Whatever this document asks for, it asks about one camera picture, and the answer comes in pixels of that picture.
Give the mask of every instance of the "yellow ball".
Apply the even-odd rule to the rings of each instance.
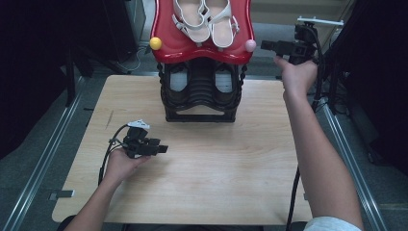
[[[153,37],[150,39],[149,44],[152,50],[159,50],[162,47],[162,40],[157,37]]]

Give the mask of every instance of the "black curtain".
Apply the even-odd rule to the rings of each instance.
[[[368,145],[408,174],[408,2],[359,0],[326,53],[379,136]]]

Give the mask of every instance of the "person's left hand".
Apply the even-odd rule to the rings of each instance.
[[[129,158],[123,148],[115,149],[109,156],[108,166],[102,181],[110,181],[116,185],[131,176],[135,169],[150,159],[150,156],[141,156],[137,159]]]

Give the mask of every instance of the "wooden table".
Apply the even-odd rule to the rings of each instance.
[[[115,193],[107,222],[284,224],[297,167],[282,83],[245,80],[234,123],[166,122],[158,77],[111,76],[59,198],[55,221],[77,214],[97,187],[108,140],[143,119],[168,145]],[[122,140],[126,130],[119,134]],[[299,185],[293,220],[309,220]]]

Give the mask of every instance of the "black plastic stand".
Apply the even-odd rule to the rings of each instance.
[[[161,97],[169,122],[234,122],[237,108],[241,102],[242,85],[246,65],[239,68],[235,64],[220,63],[210,58],[200,57],[178,64],[157,65],[159,69]],[[187,84],[182,90],[170,87],[171,74],[187,70]],[[221,91],[216,85],[218,72],[227,71],[231,75],[231,87],[228,92]],[[204,105],[222,115],[185,115],[178,112]]]

